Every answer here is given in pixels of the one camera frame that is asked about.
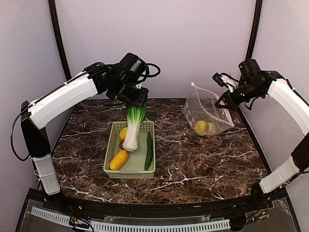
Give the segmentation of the green white bok choy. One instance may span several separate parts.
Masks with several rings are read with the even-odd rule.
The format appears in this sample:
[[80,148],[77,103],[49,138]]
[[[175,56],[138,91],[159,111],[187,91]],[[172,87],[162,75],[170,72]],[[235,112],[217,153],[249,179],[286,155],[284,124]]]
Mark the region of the green white bok choy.
[[138,135],[140,126],[146,118],[147,109],[145,106],[137,107],[126,104],[127,132],[123,147],[127,151],[138,149]]

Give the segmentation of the clear zip top bag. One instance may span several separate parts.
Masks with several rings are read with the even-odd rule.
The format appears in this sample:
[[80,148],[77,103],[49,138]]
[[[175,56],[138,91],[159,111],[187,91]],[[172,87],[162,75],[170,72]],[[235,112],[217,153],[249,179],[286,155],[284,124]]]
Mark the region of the clear zip top bag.
[[216,125],[215,133],[197,134],[199,136],[211,137],[235,126],[229,110],[215,107],[219,96],[214,92],[200,88],[193,82],[190,83],[189,92],[184,104],[183,113],[190,127],[195,131],[195,124],[204,120]]

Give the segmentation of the yellow green mango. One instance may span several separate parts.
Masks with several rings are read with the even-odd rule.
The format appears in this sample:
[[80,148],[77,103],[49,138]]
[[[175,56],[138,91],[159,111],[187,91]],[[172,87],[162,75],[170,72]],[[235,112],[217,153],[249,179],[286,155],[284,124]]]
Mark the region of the yellow green mango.
[[197,134],[203,134],[209,130],[209,124],[204,120],[200,120],[195,124],[194,129]]

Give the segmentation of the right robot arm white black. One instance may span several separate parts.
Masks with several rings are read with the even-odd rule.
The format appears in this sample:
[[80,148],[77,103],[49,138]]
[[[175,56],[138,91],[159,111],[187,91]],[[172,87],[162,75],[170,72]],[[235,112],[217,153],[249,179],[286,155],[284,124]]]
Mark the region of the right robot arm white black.
[[215,106],[236,110],[241,103],[253,103],[269,95],[292,117],[304,135],[291,156],[275,171],[255,183],[246,205],[258,209],[270,198],[273,191],[284,187],[303,174],[309,167],[309,104],[296,92],[289,80],[277,71],[263,71],[255,59],[239,64],[241,80],[226,73],[215,73],[213,80],[228,90],[217,100]]

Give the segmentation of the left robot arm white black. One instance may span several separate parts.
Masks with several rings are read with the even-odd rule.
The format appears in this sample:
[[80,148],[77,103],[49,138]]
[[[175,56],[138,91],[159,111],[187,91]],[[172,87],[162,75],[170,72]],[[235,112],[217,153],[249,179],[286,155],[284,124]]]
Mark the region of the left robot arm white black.
[[128,53],[115,64],[96,62],[42,97],[22,103],[17,118],[21,120],[28,158],[33,160],[43,189],[50,196],[49,203],[56,210],[65,210],[68,199],[60,194],[45,127],[76,104],[102,93],[109,99],[142,107],[149,90],[141,87],[141,83],[160,73],[157,65]]

